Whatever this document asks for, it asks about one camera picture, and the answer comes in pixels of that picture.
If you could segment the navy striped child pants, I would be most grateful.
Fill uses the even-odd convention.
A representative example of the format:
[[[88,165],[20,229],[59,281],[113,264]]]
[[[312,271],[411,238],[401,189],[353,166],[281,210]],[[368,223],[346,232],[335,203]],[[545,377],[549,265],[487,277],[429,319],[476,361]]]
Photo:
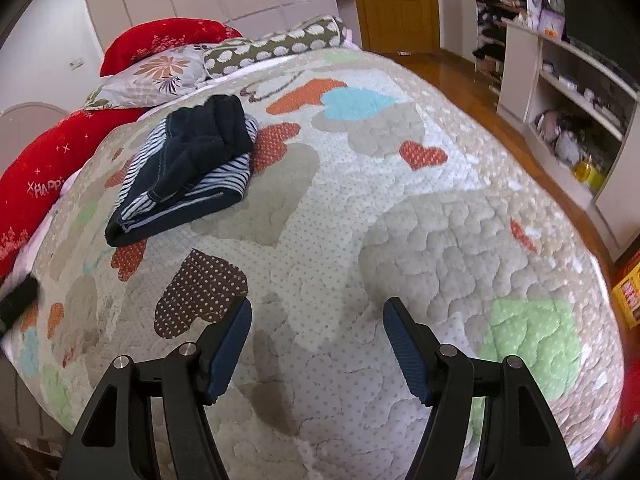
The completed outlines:
[[[233,94],[174,110],[134,155],[105,228],[131,245],[239,203],[252,174],[257,120]]]

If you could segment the yellow red cardboard box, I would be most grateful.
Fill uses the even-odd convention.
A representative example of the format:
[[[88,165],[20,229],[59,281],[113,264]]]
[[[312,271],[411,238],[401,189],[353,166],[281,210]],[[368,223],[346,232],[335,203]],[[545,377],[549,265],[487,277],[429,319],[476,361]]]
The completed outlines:
[[[620,271],[620,279],[613,288],[613,297],[629,328],[639,325],[640,282],[639,253],[636,252]]]

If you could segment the heart patterned quilt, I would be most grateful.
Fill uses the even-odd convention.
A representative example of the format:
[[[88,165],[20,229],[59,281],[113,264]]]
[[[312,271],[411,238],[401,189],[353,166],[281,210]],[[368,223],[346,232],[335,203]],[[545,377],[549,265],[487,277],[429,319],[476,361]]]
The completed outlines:
[[[115,356],[166,356],[243,294],[250,336],[207,409],[230,476],[399,479],[428,411],[384,333],[398,297],[469,356],[522,358],[584,460],[620,400],[620,334],[596,257],[509,152],[370,53],[299,55],[219,91],[259,127],[238,204],[106,244],[155,112],[114,129],[55,206],[39,306],[6,342],[50,416],[73,429]]]

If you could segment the red long pillow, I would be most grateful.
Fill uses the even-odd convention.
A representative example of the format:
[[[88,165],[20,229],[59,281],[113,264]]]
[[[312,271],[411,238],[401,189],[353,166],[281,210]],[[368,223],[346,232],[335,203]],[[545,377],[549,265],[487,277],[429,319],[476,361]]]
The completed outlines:
[[[115,128],[135,122],[142,108],[76,110],[37,136],[1,177],[1,276],[58,200],[65,181],[92,157]]]

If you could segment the white tv shelf unit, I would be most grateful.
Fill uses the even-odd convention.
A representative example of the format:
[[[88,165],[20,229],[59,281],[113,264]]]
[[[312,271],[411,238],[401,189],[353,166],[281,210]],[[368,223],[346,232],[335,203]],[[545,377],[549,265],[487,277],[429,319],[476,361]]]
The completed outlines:
[[[613,259],[638,244],[638,90],[578,47],[509,23],[498,113]]]

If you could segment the white round headboard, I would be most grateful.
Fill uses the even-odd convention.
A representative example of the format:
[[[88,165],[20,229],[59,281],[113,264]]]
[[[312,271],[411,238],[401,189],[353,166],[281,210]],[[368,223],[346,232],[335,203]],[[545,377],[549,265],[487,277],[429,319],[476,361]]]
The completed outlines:
[[[0,174],[29,143],[67,115],[66,110],[43,102],[20,103],[4,110],[0,116]]]

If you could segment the floral pillow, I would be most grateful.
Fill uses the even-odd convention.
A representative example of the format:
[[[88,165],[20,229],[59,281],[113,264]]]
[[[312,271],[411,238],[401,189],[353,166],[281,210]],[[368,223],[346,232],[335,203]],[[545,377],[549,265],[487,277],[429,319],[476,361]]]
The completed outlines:
[[[188,44],[153,54],[107,77],[86,99],[84,110],[156,107],[201,87],[208,77],[207,44]]]

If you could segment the red pillow at headboard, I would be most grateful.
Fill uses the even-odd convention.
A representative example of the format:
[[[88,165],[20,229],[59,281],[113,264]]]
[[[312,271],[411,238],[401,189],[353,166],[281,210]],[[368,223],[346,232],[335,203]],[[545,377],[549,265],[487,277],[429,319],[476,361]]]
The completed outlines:
[[[205,18],[163,18],[127,29],[104,52],[100,76],[120,73],[144,58],[187,44],[220,44],[241,38],[235,28]]]

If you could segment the black television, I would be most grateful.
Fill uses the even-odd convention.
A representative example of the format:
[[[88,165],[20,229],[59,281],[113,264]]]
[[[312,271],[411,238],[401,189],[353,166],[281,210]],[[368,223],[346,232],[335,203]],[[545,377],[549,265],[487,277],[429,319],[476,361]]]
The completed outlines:
[[[639,88],[639,48],[602,0],[564,0],[564,39]]]

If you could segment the green polka dot bolster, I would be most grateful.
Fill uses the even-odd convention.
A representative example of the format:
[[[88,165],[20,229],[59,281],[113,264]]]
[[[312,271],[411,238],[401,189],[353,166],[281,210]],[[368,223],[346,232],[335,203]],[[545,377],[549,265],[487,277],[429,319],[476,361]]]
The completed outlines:
[[[209,78],[228,76],[255,63],[309,51],[341,47],[349,29],[334,15],[319,15],[284,32],[258,39],[231,38],[208,47],[203,63]]]

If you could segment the cluttered shoe rack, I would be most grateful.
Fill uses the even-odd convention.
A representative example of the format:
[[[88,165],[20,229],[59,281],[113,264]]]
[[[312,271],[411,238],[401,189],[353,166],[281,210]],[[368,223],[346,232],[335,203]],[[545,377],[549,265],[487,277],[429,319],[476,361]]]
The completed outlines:
[[[474,72],[488,79],[488,88],[500,94],[506,58],[506,23],[527,12],[526,0],[474,0],[476,46]]]

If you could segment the wooden door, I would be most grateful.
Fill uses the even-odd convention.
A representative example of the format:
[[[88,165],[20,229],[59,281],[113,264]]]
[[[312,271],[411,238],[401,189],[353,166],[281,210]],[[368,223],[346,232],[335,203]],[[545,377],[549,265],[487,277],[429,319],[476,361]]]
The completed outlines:
[[[363,47],[378,54],[439,50],[438,0],[356,0]]]

